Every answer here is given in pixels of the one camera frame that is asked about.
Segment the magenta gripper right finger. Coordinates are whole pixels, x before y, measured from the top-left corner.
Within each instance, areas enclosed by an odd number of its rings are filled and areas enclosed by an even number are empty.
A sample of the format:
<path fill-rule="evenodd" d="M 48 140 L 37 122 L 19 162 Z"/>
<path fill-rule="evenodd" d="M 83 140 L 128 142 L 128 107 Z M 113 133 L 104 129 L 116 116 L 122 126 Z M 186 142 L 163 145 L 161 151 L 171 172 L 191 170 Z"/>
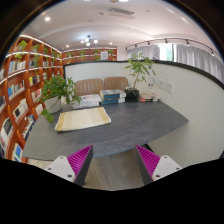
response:
<path fill-rule="evenodd" d="M 136 146 L 135 153 L 145 185 L 181 170 L 181 167 L 168 155 L 158 156 L 139 145 Z"/>

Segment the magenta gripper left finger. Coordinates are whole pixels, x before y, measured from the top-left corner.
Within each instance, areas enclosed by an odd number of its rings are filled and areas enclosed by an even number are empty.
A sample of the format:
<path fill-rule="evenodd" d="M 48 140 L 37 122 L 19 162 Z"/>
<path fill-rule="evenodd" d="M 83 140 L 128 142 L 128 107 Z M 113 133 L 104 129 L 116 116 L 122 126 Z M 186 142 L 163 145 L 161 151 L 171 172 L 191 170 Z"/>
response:
<path fill-rule="evenodd" d="M 79 186 L 83 186 L 92 157 L 93 146 L 89 145 L 69 156 L 60 155 L 45 170 Z"/>

